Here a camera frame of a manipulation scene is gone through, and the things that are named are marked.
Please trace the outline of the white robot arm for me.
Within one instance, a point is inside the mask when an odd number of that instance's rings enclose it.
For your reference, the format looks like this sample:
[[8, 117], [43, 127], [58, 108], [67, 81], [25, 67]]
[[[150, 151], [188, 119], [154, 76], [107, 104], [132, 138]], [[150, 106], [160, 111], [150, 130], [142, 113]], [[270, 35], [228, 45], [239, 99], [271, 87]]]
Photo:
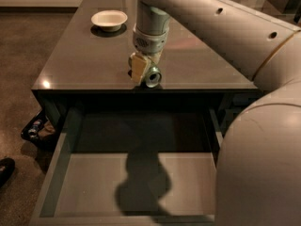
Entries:
[[214, 226], [301, 226], [301, 33], [231, 0], [140, 0], [159, 8], [262, 91], [226, 132]]

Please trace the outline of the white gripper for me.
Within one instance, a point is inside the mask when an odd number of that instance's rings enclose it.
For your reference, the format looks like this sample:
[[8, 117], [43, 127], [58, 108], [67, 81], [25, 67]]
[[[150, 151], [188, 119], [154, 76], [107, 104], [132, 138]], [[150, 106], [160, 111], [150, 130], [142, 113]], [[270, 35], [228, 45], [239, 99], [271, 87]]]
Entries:
[[132, 80], [140, 85], [145, 73], [151, 67], [151, 61], [158, 64], [166, 45], [169, 29], [161, 35], [150, 35], [140, 31], [137, 26], [133, 29], [133, 44], [138, 53], [130, 56]]

